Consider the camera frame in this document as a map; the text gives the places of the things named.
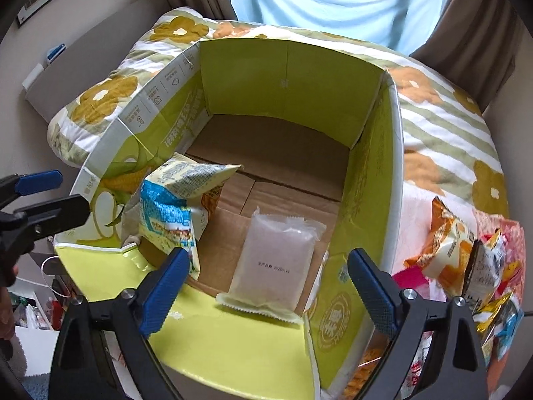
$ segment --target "translucent pouch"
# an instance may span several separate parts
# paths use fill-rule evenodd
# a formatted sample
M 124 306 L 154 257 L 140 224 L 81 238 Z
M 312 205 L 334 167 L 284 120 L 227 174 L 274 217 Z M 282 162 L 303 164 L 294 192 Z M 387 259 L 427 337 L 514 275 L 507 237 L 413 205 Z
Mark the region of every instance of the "translucent pouch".
M 252 215 L 227 294 L 217 300 L 230 307 L 294 322 L 314 245 L 326 230 L 301 217 Z

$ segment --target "bed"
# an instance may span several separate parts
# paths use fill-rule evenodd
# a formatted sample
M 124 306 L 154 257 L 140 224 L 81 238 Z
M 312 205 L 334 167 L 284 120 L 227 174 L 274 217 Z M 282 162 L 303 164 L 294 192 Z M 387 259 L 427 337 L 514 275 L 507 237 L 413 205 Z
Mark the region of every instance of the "bed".
M 401 107 L 406 193 L 417 188 L 423 197 L 441 196 L 465 212 L 475 208 L 509 217 L 502 168 L 475 101 L 421 63 L 369 42 L 214 21 L 189 8 L 171 10 L 166 0 L 140 0 L 72 44 L 36 79 L 26 99 L 49 122 L 54 152 L 81 167 L 110 122 L 166 64 L 198 40 L 231 38 L 300 41 L 387 69 Z M 135 178 L 138 186 L 142 173 Z

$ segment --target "pile of snacks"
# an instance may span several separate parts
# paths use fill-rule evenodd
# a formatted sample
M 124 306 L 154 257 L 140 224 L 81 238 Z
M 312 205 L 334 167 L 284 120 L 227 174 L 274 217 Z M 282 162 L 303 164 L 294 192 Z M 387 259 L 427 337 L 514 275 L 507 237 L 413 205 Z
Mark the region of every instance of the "pile of snacks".
M 431 230 L 420 253 L 404 261 L 406 269 L 394 275 L 401 288 L 414 288 L 424 298 L 441 300 L 462 296 L 470 309 L 487 367 L 501 361 L 509 351 L 523 318 L 521 308 L 526 272 L 524 230 L 516 221 L 474 211 L 478 229 L 470 230 L 438 198 L 432 203 Z M 400 390 L 412 394 L 431 344 L 425 335 Z M 358 369 L 344 398 L 351 400 L 371 375 Z
M 184 248 L 190 258 L 188 282 L 205 291 L 206 288 L 202 288 L 205 283 L 199 281 L 198 242 L 202 236 L 207 236 L 209 241 L 209 234 L 213 235 L 211 226 L 205 235 L 204 231 L 208 223 L 213 224 L 211 221 L 223 185 L 240 168 L 241 165 L 197 163 L 174 153 L 172 158 L 144 178 L 140 188 L 124 206 L 121 230 L 124 245 L 141 245 L 143 239 L 145 248 L 148 242 L 152 247 L 150 251 L 163 256 L 173 248 Z M 228 244 L 225 234 L 212 251 L 219 257 L 220 246 L 240 250 L 240 255 L 232 254 L 232 260 L 226 259 L 230 268 L 225 266 L 224 269 L 231 271 L 233 265 L 235 270 L 231 283 L 225 283 L 220 276 L 217 285 L 222 284 L 222 290 L 210 287 L 206 293 L 214 295 L 219 304 L 244 313 L 303 324 L 302 314 L 318 275 L 316 261 L 318 259 L 320 263 L 326 251 L 326 247 L 318 245 L 315 248 L 315 245 L 326 228 L 325 224 L 303 216 L 262 214 L 257 206 L 249 223 L 242 222 L 235 227 L 237 242 Z M 241 236 L 245 239 L 239 244 Z M 202 250 L 201 253 L 204 260 L 206 254 L 209 259 L 208 252 Z

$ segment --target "cardboard box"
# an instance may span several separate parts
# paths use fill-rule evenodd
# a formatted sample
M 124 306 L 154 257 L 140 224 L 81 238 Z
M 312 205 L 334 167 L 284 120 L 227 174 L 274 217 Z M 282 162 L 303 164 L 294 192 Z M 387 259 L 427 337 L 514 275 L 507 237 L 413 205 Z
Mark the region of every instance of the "cardboard box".
M 279 142 L 265 149 L 267 140 Z M 311 145 L 321 146 L 319 157 L 302 148 Z M 332 198 L 342 196 L 348 154 L 348 148 L 324 134 L 281 119 L 213 116 L 187 155 L 199 162 L 242 164 L 243 169 L 222 189 L 217 211 L 198 242 L 200 276 L 189 278 L 188 284 L 213 297 L 229 290 L 257 208 L 316 220 L 326 225 L 326 232 L 315 246 L 295 310 L 302 315 L 335 227 L 339 201 Z
M 384 270 L 394 259 L 403 180 L 398 95 L 386 71 L 349 54 L 344 42 L 286 34 L 291 40 L 201 41 L 156 74 L 89 154 L 73 193 L 91 201 L 91 217 L 58 236 L 55 249 L 90 300 L 113 298 L 162 258 L 145 242 L 118 248 L 121 197 L 105 182 L 142 176 L 174 150 L 243 164 L 198 243 L 198 282 L 182 287 L 151 346 L 175 371 L 240 397 L 337 398 L 372 333 L 347 275 L 348 254 L 363 247 Z M 181 78 L 167 85 L 171 75 Z M 149 95 L 156 90 L 157 103 Z M 328 226 L 298 303 L 304 325 L 213 298 L 231 284 L 258 206 Z

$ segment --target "white cable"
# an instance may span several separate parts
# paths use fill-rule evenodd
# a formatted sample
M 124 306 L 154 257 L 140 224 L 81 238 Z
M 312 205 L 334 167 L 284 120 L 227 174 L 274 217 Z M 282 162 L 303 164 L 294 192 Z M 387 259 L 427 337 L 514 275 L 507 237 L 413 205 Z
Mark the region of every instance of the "white cable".
M 46 286 L 51 290 L 53 291 L 57 296 L 62 296 L 63 298 L 71 298 L 70 295 L 63 295 L 59 292 L 56 292 L 52 287 L 50 287 L 50 285 L 48 284 L 48 281 L 46 281 L 46 278 L 44 276 L 44 265 L 46 264 L 47 261 L 49 260 L 52 260 L 52 259 L 58 259 L 59 256 L 58 255 L 53 255 L 51 257 L 48 257 L 43 263 L 41 263 L 41 275 L 43 276 L 43 281 L 44 281 L 44 284 L 46 284 Z

